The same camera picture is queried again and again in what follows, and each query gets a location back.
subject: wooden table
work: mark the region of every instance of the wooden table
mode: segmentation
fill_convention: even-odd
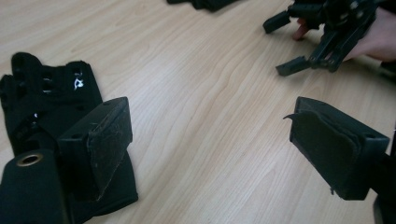
[[[283,117],[305,96],[392,137],[396,85],[364,57],[333,74],[278,76],[276,65],[309,55],[320,36],[291,40],[295,22],[264,33],[289,4],[247,0],[209,13],[164,0],[1,1],[1,74],[17,51],[52,66],[82,60],[104,100],[129,98],[140,198],[88,223],[374,223],[376,194],[332,196]],[[5,128],[0,146],[3,170],[13,158]]]

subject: human hand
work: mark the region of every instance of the human hand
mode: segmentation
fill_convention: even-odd
[[[301,40],[309,31],[305,20],[298,19],[300,24],[298,30],[293,34],[294,40]],[[396,60],[396,15],[383,8],[376,10],[376,19],[352,51],[345,57],[344,61],[368,55],[382,62],[393,62]]]

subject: black fabric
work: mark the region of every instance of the black fabric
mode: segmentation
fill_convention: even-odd
[[[83,223],[92,217],[112,213],[138,199],[134,170],[128,152],[125,153],[116,173],[114,173],[107,191],[98,202],[78,202],[70,197],[70,205],[76,223]]]
[[[167,0],[169,4],[191,2],[195,9],[205,8],[209,11],[217,11],[236,1],[237,0]]]
[[[0,195],[7,195],[8,199],[12,198],[28,205],[21,207],[21,209],[27,209],[28,211],[12,211],[12,215],[16,215],[14,217],[18,221],[10,223],[82,223],[94,216],[111,213],[136,202],[137,192],[134,182],[134,170],[126,152],[127,146],[132,141],[132,127],[127,98],[123,97],[124,103],[117,107],[118,110],[113,110],[120,113],[111,113],[100,109],[101,106],[111,106],[111,102],[107,101],[102,104],[102,97],[92,69],[89,64],[84,62],[72,62],[65,66],[50,67],[43,65],[34,55],[20,52],[12,57],[11,64],[13,75],[4,75],[2,77],[0,81],[0,98],[5,113],[7,134],[15,157],[24,155],[24,153],[38,151],[42,152],[46,158],[52,158],[53,163],[42,163],[48,168],[47,172],[46,169],[41,169],[38,172],[29,173],[30,175],[26,175],[24,178],[12,176],[9,178],[11,181],[2,182]],[[85,169],[88,172],[84,174],[88,175],[87,179],[92,179],[92,176],[101,176],[100,180],[102,182],[100,183],[102,185],[99,186],[102,187],[101,195],[97,201],[77,201],[74,197],[76,191],[71,188],[73,186],[71,182],[76,181],[76,172],[82,170],[80,166],[73,166],[76,165],[77,154],[80,152],[75,150],[75,157],[66,160],[64,152],[67,148],[60,150],[57,140],[67,131],[73,130],[75,124],[80,124],[81,122],[84,124],[89,123],[85,118],[90,118],[91,112],[96,111],[94,110],[95,108],[96,110],[99,108],[101,110],[99,112],[106,113],[105,117],[108,118],[106,120],[107,124],[103,127],[101,126],[102,129],[94,130],[98,133],[92,133],[92,129],[83,130],[85,133],[95,134],[91,140],[96,142],[73,145],[70,148],[82,147],[81,152],[83,152],[87,151],[87,148],[84,147],[88,147],[90,151],[87,154],[87,161],[108,162],[111,165],[111,169],[104,172],[106,168],[101,170],[92,169],[92,166],[96,164],[90,164],[91,167]],[[104,135],[114,133],[115,127],[113,126],[117,126],[116,128],[122,126],[124,131],[129,131],[125,132],[125,134],[113,134],[113,142],[120,141],[119,146],[117,144],[112,144],[111,146],[102,144],[106,137],[101,135],[101,133]],[[72,138],[77,139],[77,137],[85,133],[78,133],[76,136],[73,135]],[[90,154],[92,150],[95,150],[93,152],[96,153],[94,156]],[[10,161],[7,166],[9,167],[15,160]],[[37,187],[34,186],[36,183],[38,185],[46,183],[48,184],[47,187],[52,187],[51,183],[55,183],[56,186],[53,186],[53,193],[47,195],[44,189],[35,188]],[[92,185],[93,188],[98,187],[97,182],[95,184],[96,186]],[[18,194],[18,191],[14,190],[17,188],[24,190],[27,195]],[[34,222],[31,219],[33,216],[18,216],[18,214],[35,214],[35,216],[43,214],[43,211],[39,211],[41,209],[40,206],[34,206],[33,202],[29,202],[30,198],[34,198],[37,204],[42,204],[38,200],[42,200],[44,204],[54,204],[51,209],[55,213],[67,213],[67,216],[61,216],[61,221],[52,222]],[[6,223],[2,219],[2,214],[4,214],[7,207],[5,199],[6,197],[0,197],[1,223]]]
[[[389,139],[336,108],[304,97],[296,102],[290,141],[345,200],[364,200],[367,174],[384,158]]]

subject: finger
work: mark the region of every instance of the finger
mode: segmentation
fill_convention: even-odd
[[[293,34],[292,38],[294,40],[301,40],[303,36],[308,33],[309,29],[306,25],[301,25],[298,30]]]
[[[306,25],[306,20],[305,20],[305,19],[302,19],[302,18],[299,18],[299,19],[297,20],[297,23],[299,23],[300,25]]]

